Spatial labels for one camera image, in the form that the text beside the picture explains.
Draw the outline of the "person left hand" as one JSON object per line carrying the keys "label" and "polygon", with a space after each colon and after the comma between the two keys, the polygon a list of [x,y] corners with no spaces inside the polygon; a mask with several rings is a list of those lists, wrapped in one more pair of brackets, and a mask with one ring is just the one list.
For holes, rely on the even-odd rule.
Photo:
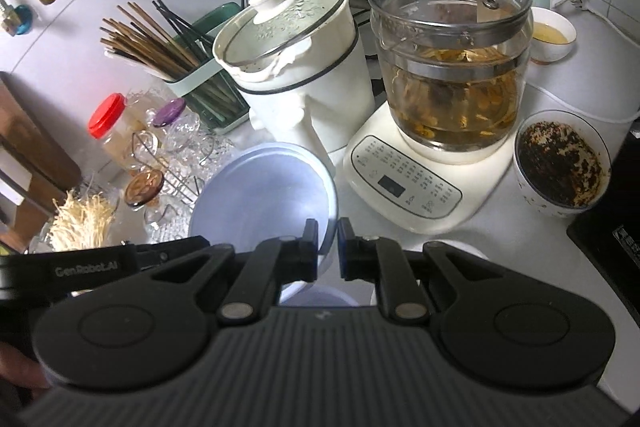
{"label": "person left hand", "polygon": [[0,345],[0,369],[1,377],[15,386],[32,390],[50,388],[41,365],[7,343]]}

